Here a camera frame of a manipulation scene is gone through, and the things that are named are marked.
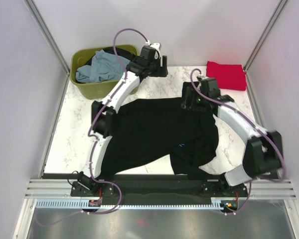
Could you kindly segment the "black t shirt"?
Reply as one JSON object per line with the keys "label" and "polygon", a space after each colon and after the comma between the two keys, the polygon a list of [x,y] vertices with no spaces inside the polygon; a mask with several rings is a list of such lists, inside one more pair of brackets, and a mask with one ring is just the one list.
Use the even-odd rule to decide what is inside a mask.
{"label": "black t shirt", "polygon": [[122,106],[100,175],[114,175],[169,155],[174,174],[214,178],[200,169],[216,157],[219,134],[213,114],[184,110],[181,102],[181,98],[137,99]]}

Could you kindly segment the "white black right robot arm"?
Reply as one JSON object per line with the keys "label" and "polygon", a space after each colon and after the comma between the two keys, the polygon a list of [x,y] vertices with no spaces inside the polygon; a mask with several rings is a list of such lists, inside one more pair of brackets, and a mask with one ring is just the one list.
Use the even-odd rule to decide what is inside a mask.
{"label": "white black right robot arm", "polygon": [[236,191],[236,186],[284,168],[282,136],[268,131],[242,113],[232,97],[222,95],[214,78],[198,78],[182,86],[181,108],[212,113],[227,123],[245,144],[240,165],[222,174],[218,190],[224,196]]}

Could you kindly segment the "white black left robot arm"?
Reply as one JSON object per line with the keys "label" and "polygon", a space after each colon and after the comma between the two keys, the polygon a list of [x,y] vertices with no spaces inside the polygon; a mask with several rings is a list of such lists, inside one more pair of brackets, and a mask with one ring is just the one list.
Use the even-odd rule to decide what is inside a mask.
{"label": "white black left robot arm", "polygon": [[125,73],[114,88],[101,100],[92,103],[92,122],[88,136],[94,139],[89,160],[78,174],[82,190],[89,196],[99,192],[97,177],[101,174],[103,158],[110,140],[117,131],[119,109],[134,88],[147,77],[166,77],[167,56],[160,53],[161,44],[150,43],[142,47],[140,55],[125,68]]}

